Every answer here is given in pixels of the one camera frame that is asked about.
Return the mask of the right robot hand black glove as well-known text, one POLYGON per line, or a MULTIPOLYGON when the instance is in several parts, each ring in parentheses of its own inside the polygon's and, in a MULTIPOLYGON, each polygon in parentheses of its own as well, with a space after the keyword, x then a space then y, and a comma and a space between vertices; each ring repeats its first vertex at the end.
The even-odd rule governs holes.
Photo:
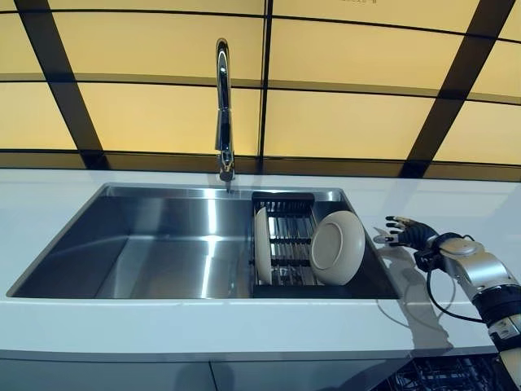
POLYGON ((373 238, 376 244, 389 247, 407 247, 415 250, 430 248, 432 241, 439 234, 425 223, 408 217, 386 216, 388 233, 380 233, 373 238))

